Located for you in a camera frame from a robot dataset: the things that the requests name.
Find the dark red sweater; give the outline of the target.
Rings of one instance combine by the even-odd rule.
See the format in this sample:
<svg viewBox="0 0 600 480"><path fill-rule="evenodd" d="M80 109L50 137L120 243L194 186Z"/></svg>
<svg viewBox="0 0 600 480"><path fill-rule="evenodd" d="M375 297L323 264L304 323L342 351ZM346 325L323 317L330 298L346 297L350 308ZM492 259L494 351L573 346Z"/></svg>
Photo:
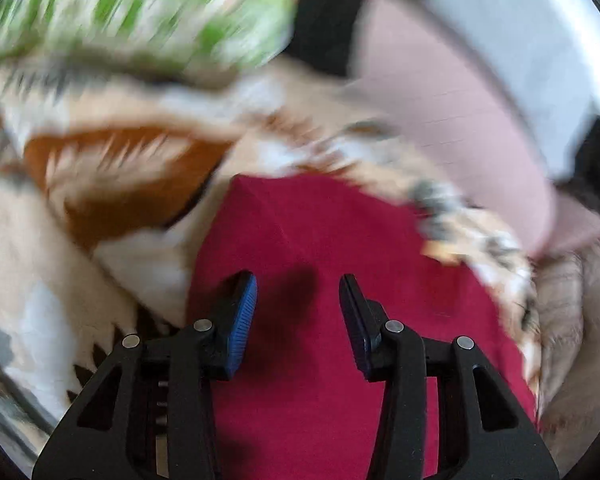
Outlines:
<svg viewBox="0 0 600 480"><path fill-rule="evenodd" d="M208 315L222 281L249 270L257 307L236 376L213 387L219 469L226 479L362 479L383 388L354 362L340 278L419 335L471 337L524 410L535 398L499 310L464 264L422 254L417 214L335 179L240 176L198 252L189 318Z"/></svg>

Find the striped beige quilt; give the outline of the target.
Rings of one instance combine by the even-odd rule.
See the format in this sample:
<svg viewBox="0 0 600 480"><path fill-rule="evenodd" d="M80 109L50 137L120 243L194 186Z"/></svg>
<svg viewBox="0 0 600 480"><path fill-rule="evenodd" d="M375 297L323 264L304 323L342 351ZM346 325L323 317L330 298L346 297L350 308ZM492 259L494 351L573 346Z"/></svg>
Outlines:
<svg viewBox="0 0 600 480"><path fill-rule="evenodd" d="M540 434L562 476L600 433L600 242L536 271Z"/></svg>

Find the leaf pattern beige blanket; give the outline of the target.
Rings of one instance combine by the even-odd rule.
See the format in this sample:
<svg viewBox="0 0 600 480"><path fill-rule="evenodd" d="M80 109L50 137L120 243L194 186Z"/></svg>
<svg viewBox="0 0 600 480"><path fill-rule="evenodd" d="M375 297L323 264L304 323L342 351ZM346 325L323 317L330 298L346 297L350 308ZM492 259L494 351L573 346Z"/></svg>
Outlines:
<svg viewBox="0 0 600 480"><path fill-rule="evenodd" d="M29 58L0 65L0 443L30 471L115 333L183 323L236 174L330 174L432 214L425 254L467 263L538 386L531 266L353 84L277 58L222 90Z"/></svg>

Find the dark furry cloth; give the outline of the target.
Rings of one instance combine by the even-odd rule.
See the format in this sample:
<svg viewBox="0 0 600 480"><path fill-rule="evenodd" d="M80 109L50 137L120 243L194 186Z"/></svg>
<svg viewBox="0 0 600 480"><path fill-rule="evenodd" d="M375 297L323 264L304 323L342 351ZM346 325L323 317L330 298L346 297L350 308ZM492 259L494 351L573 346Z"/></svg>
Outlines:
<svg viewBox="0 0 600 480"><path fill-rule="evenodd" d="M557 189L586 208L600 212L600 116L575 153L572 176L559 181Z"/></svg>

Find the pink bolster cushion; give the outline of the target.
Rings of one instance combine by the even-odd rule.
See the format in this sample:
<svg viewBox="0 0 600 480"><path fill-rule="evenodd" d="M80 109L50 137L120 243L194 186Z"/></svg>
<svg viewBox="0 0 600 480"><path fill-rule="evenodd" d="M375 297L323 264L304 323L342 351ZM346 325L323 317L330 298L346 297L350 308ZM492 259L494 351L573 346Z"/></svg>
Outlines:
<svg viewBox="0 0 600 480"><path fill-rule="evenodd" d="M417 6L363 0L354 87L464 196L540 258L600 240L600 214L560 191L502 94Z"/></svg>

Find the green white patterned pillow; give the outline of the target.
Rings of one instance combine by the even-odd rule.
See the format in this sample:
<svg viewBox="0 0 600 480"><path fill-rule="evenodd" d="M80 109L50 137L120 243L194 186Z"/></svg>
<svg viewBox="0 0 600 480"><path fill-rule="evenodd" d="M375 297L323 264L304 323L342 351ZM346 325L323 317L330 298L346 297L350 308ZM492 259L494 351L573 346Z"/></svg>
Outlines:
<svg viewBox="0 0 600 480"><path fill-rule="evenodd" d="M0 62L43 53L222 88L289 44L297 0L0 0Z"/></svg>

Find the light grey pillow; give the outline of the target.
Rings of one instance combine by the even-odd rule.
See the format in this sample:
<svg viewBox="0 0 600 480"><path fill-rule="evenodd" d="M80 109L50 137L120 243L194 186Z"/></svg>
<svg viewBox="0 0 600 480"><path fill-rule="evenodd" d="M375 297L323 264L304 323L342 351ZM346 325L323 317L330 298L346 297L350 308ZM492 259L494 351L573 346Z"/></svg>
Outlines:
<svg viewBox="0 0 600 480"><path fill-rule="evenodd" d="M519 110L554 180L572 177L594 81L554 0L411 0L450 29Z"/></svg>

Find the black garment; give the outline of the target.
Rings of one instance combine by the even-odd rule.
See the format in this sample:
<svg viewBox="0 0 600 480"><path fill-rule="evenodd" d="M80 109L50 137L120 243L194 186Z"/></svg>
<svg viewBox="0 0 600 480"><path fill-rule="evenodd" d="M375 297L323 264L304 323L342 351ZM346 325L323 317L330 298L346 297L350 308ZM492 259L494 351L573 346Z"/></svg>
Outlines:
<svg viewBox="0 0 600 480"><path fill-rule="evenodd" d="M354 26L363 0L298 0L285 53L318 73L349 74Z"/></svg>

